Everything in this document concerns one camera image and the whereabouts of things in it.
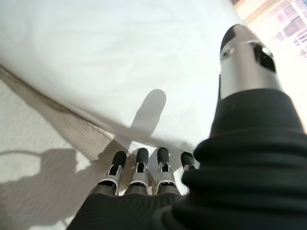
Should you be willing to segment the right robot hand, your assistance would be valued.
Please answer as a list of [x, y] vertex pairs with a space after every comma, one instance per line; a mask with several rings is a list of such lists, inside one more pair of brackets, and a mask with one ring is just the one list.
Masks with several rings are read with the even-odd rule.
[[273, 55], [246, 26], [225, 33], [219, 94], [210, 136], [183, 152], [181, 195], [168, 152], [157, 151], [158, 193], [146, 192], [147, 150], [138, 150], [134, 181], [116, 193], [125, 165], [118, 152], [70, 230], [304, 230], [307, 136], [279, 84]]

